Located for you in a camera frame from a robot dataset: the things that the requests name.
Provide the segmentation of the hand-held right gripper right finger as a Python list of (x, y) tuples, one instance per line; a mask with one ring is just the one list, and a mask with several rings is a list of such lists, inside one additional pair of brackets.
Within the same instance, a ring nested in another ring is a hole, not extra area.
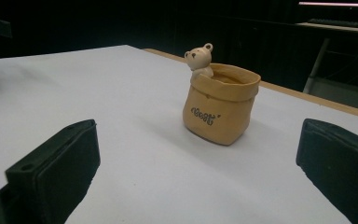
[(352, 224), (358, 224), (358, 135), (317, 119), (303, 121), (296, 164)]

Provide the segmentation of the dark keyboard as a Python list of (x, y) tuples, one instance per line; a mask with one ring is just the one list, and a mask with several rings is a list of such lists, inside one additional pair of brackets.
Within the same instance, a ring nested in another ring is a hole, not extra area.
[(310, 20), (308, 20), (308, 23), (358, 28), (358, 21), (336, 21), (336, 20), (326, 20), (326, 19), (310, 19)]

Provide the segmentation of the tan bag-shaped pot with bear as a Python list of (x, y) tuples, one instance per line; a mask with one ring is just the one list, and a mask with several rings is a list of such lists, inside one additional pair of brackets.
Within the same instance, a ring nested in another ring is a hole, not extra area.
[(248, 128), (261, 76), (234, 65), (213, 63), (213, 45), (185, 53), (192, 75), (183, 122), (193, 134), (219, 145), (233, 144)]

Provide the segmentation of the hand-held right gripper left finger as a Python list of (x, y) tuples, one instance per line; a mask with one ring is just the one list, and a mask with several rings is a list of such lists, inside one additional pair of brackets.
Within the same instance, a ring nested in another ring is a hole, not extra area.
[(101, 163), (96, 122), (69, 125), (6, 170), (9, 224), (64, 224)]

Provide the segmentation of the wooden shelf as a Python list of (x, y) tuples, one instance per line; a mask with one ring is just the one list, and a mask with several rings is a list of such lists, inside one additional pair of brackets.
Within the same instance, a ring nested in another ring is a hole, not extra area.
[(336, 31), (345, 31), (345, 32), (358, 33), (358, 28), (357, 27), (326, 25), (326, 24), (309, 23), (309, 22), (300, 22), (300, 23), (296, 23), (296, 25), (308, 26), (308, 27), (313, 27), (313, 28), (330, 29), (330, 30), (336, 30)]

